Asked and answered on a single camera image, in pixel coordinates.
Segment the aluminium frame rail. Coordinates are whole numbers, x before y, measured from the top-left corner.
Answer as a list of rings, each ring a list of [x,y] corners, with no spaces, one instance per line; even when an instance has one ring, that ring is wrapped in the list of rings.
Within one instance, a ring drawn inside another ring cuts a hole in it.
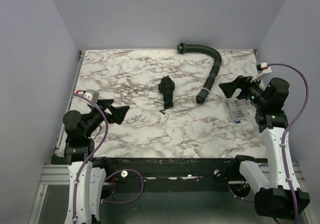
[[[35,201],[29,218],[29,224],[38,224],[46,199],[48,187],[51,185],[69,185],[67,165],[44,165],[38,184]]]

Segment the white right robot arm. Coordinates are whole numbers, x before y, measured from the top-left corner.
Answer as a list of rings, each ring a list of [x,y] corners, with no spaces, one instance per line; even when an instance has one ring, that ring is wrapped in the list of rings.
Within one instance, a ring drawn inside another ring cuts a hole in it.
[[[239,173],[254,192],[256,213],[297,222],[299,214],[309,205],[310,196],[301,190],[289,149],[289,124],[282,109],[289,86],[287,81],[273,78],[261,89],[260,82],[250,76],[238,76],[234,81],[219,84],[226,98],[240,89],[237,99],[249,101],[256,110],[255,121],[267,153],[268,176],[253,157],[236,158]]]

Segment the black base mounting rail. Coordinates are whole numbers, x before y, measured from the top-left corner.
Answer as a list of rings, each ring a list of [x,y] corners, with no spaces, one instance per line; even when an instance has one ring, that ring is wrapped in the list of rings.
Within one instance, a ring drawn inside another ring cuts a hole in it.
[[[235,158],[99,158],[109,178],[103,190],[116,193],[227,192],[230,184],[243,184]]]

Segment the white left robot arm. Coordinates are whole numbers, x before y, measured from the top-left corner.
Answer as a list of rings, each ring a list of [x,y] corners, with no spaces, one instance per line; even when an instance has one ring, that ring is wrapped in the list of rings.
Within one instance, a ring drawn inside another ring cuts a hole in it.
[[[67,134],[65,158],[69,174],[66,224],[98,224],[99,206],[108,166],[105,161],[94,162],[95,142],[92,133],[102,123],[121,124],[129,106],[114,107],[112,99],[90,102],[91,111],[81,114],[71,110],[63,116]]]

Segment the black folding umbrella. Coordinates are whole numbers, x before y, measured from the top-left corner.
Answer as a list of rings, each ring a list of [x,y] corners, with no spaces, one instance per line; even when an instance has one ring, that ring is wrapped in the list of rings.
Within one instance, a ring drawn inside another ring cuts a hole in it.
[[[173,107],[173,92],[175,90],[175,83],[169,76],[163,77],[158,85],[159,92],[163,95],[164,108],[160,110],[165,114],[165,110]]]

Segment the clear plastic parts box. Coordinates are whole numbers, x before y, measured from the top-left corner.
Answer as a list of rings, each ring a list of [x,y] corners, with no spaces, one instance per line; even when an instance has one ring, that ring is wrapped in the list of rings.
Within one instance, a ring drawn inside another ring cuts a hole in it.
[[[254,107],[247,100],[224,99],[223,107],[230,122],[241,123],[255,115]]]

